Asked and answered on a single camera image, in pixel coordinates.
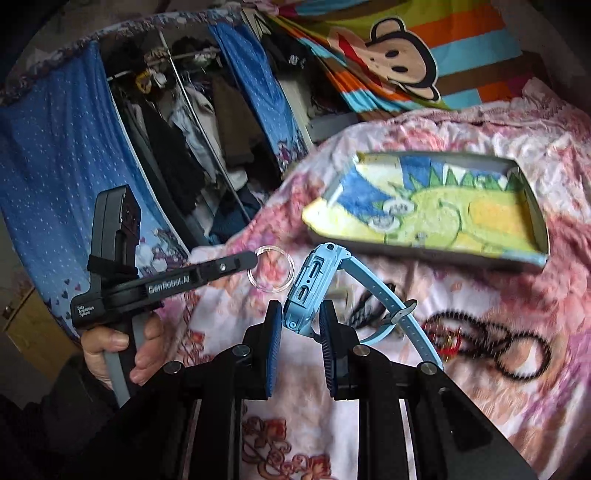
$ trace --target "metal bolt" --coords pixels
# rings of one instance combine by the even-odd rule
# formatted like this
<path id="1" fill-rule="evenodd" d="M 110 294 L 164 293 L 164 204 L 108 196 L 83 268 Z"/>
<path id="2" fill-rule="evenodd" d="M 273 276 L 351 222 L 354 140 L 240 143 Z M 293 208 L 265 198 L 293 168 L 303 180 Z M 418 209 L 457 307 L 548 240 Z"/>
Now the metal bolt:
<path id="1" fill-rule="evenodd" d="M 435 375 L 437 373 L 437 366 L 431 362 L 425 362 L 421 365 L 421 372 L 426 375 Z"/>
<path id="2" fill-rule="evenodd" d="M 248 345 L 244 345 L 244 343 L 235 345 L 232 349 L 232 353 L 236 356 L 247 356 L 250 352 L 250 347 Z"/>
<path id="3" fill-rule="evenodd" d="M 353 347 L 353 353 L 358 356 L 368 356 L 371 352 L 370 348 L 367 345 L 355 345 Z"/>
<path id="4" fill-rule="evenodd" d="M 181 371 L 183 364 L 177 360 L 172 360 L 164 365 L 164 373 L 174 375 Z"/>

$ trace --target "clear plastic ring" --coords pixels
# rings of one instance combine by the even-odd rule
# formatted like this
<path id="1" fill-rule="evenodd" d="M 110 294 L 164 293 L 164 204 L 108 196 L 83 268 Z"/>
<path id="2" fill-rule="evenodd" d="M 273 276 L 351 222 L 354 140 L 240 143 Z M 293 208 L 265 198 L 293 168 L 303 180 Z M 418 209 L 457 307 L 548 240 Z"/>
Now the clear plastic ring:
<path id="1" fill-rule="evenodd" d="M 246 271 L 246 275 L 248 276 L 248 280 L 250 281 L 250 283 L 252 283 L 252 285 L 255 288 L 258 288 L 259 290 L 262 290 L 266 293 L 277 293 L 279 291 L 283 291 L 285 290 L 287 287 L 289 287 L 291 285 L 291 282 L 294 281 L 294 277 L 296 276 L 296 266 L 294 264 L 293 258 L 291 257 L 291 255 L 289 253 L 287 253 L 285 250 L 276 247 L 275 245 L 264 245 L 262 247 L 259 247 L 255 250 L 255 255 L 258 257 L 261 254 L 265 253 L 265 252 L 279 252 L 281 255 L 283 255 L 287 261 L 289 262 L 290 265 L 290 271 L 287 274 L 287 279 L 278 287 L 266 287 L 261 285 L 259 282 L 257 282 L 255 280 L 255 277 L 252 275 L 252 269 L 248 269 Z"/>

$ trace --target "pink floral bedsheet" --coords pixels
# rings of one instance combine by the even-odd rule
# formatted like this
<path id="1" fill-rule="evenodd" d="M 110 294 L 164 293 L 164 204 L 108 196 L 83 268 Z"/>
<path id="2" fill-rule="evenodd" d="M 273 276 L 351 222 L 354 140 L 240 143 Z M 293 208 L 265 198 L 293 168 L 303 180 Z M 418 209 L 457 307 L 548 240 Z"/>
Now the pink floral bedsheet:
<path id="1" fill-rule="evenodd" d="M 589 448 L 591 421 L 591 120 L 530 80 L 523 98 L 464 110 L 415 111 L 352 126 L 302 161 L 251 224 L 226 245 L 195 249 L 191 262 L 277 245 L 296 271 L 314 247 L 301 211 L 356 151 L 471 151 L 514 158 L 528 177 L 550 231 L 551 257 L 540 275 L 466 271 L 412 260 L 360 256 L 386 283 L 419 304 L 415 315 L 464 310 L 512 329 L 533 330 L 552 345 L 549 369 L 527 383 L 486 361 L 456 358 L 446 372 L 521 452 L 541 479 Z M 269 278 L 281 274 L 264 264 Z M 350 282 L 356 301 L 363 288 Z M 169 299 L 160 311 L 176 326 L 171 358 L 206 362 L 239 343 L 263 320 L 271 299 L 245 274 Z M 367 332 L 360 332 L 363 337 Z M 416 365 L 408 339 L 377 345 L 391 360 Z M 525 361 L 517 352 L 513 365 Z M 243 478 L 352 479 L 357 463 L 357 402 L 335 402 L 313 340 L 283 330 L 277 387 L 267 402 L 248 402 Z"/>

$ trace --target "blue curtain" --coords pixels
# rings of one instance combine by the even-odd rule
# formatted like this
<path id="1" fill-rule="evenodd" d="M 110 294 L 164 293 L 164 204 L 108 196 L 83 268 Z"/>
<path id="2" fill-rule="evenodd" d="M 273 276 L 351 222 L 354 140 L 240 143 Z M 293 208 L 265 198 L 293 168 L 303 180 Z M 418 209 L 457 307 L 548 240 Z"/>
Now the blue curtain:
<path id="1" fill-rule="evenodd" d="M 92 219 L 102 190 L 129 184 L 139 203 L 142 275 L 183 262 L 119 122 L 96 43 L 0 108 L 0 151 L 0 206 L 12 242 L 70 334 L 70 301 L 89 287 Z"/>
<path id="2" fill-rule="evenodd" d="M 244 24 L 233 27 L 221 22 L 209 29 L 250 100 L 283 173 L 291 162 L 308 152 L 265 50 Z"/>

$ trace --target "blue gripper pad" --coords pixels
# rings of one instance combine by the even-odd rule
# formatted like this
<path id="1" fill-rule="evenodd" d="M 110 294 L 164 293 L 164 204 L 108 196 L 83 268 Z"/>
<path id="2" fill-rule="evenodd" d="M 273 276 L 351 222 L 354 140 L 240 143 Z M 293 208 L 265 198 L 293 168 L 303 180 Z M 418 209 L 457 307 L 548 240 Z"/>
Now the blue gripper pad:
<path id="1" fill-rule="evenodd" d="M 269 309 L 267 310 L 267 318 L 265 323 L 269 320 L 272 322 L 270 329 L 270 336 L 268 337 L 268 350 L 267 350 L 267 383 L 265 389 L 267 391 L 267 397 L 270 397 L 275 388 L 275 382 L 277 381 L 277 361 L 279 358 L 279 347 L 281 345 L 281 303 L 277 302 L 277 305 L 269 303 Z"/>
<path id="2" fill-rule="evenodd" d="M 329 315 L 330 312 L 328 312 L 326 304 L 323 302 L 320 304 L 319 311 L 320 343 L 322 345 L 322 357 L 324 358 L 324 375 L 326 377 L 326 387 L 329 389 L 330 396 L 334 398 L 337 390 L 336 352 L 334 349 L 332 336 L 330 335 Z"/>

